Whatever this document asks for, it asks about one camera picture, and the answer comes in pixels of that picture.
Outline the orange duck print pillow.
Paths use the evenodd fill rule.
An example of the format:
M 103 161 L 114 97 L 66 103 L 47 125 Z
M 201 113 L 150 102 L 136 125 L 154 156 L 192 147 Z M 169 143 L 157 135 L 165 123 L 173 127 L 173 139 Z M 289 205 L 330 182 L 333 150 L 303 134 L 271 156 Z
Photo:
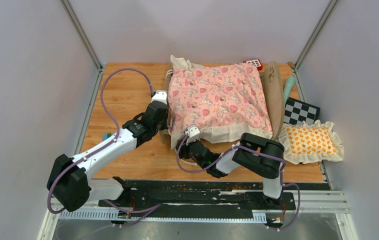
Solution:
M 295 165 L 311 164 L 323 160 L 341 162 L 344 146 L 338 134 L 333 132 L 334 123 L 316 120 L 309 125 L 284 123 L 278 141 L 284 146 L 283 158 Z

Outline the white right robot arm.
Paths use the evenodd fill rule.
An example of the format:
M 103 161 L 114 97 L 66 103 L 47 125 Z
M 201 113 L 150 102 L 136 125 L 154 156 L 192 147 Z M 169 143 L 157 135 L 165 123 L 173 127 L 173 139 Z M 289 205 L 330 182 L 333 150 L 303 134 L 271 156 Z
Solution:
M 206 171 L 218 179 L 244 167 L 262 177 L 263 202 L 266 207 L 275 209 L 283 202 L 282 173 L 286 166 L 285 148 L 277 141 L 244 133 L 231 148 L 223 153 L 215 153 L 200 140 L 190 140 L 186 135 L 178 141 L 175 150 L 177 162 L 193 160 L 201 168 L 194 170 L 194 173 Z

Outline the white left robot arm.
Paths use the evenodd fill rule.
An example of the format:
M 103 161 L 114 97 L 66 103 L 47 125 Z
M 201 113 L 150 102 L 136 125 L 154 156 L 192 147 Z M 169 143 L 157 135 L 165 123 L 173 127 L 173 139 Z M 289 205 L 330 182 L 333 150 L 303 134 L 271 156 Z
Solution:
M 93 176 L 119 156 L 150 141 L 167 119 L 167 102 L 152 100 L 144 113 L 127 121 L 118 132 L 95 147 L 72 157 L 58 156 L 47 182 L 48 209 L 54 214 L 60 213 L 52 208 L 52 198 L 69 212 L 92 201 L 112 200 L 119 207 L 126 206 L 131 193 L 121 178 L 94 179 Z

